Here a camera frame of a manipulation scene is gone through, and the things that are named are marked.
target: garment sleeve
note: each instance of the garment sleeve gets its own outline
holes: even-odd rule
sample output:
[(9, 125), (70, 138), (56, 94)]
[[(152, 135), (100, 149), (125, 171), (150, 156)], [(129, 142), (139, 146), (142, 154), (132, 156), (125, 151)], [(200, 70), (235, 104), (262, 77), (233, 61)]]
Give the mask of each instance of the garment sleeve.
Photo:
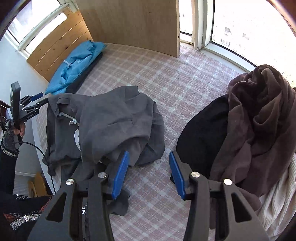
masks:
[(0, 191), (12, 194), (15, 183), (15, 164), (17, 154), (0, 145)]

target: sweater button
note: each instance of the sweater button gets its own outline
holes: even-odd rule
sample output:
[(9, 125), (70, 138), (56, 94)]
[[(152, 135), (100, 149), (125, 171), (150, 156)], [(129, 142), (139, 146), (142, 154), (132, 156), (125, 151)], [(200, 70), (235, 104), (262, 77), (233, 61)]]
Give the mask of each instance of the sweater button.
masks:
[(26, 220), (28, 222), (30, 220), (30, 218), (27, 215), (25, 215), (24, 220)]

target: white wall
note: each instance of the white wall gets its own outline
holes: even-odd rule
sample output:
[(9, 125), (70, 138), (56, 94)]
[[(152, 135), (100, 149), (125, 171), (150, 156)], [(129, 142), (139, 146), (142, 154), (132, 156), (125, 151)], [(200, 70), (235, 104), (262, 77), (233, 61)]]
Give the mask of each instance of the white wall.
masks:
[[(7, 104), (10, 104), (10, 85), (15, 81), (18, 81), (21, 86), (21, 97), (44, 92), (48, 84), (3, 37), (0, 41), (0, 100)], [(34, 144), (31, 120), (26, 123), (26, 133), (23, 140)], [(41, 171), (34, 147), (27, 144), (20, 147), (16, 171), (32, 174)]]

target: plaid tablecloth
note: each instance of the plaid tablecloth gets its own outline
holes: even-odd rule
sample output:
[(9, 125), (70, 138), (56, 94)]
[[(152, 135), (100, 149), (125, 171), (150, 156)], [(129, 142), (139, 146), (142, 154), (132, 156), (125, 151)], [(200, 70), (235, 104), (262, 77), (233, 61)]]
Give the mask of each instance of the plaid tablecloth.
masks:
[[(169, 181), (169, 153), (188, 121), (217, 97), (238, 73), (193, 48), (180, 46), (180, 57), (126, 45), (108, 44), (78, 94), (94, 96), (123, 85), (157, 103), (165, 123), (165, 152), (160, 160), (129, 168), (124, 188), (130, 205), (124, 217), (111, 215), (115, 240), (181, 241), (190, 201), (182, 201)], [(46, 106), (37, 116), (41, 146), (46, 143)]]

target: blue fabric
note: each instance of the blue fabric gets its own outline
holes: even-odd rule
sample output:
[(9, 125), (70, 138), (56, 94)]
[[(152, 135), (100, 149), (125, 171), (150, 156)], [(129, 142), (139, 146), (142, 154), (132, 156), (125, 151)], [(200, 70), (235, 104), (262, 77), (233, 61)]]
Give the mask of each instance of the blue fabric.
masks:
[(66, 88), (95, 60), (106, 47), (90, 40), (77, 46), (54, 73), (44, 94), (65, 93)]

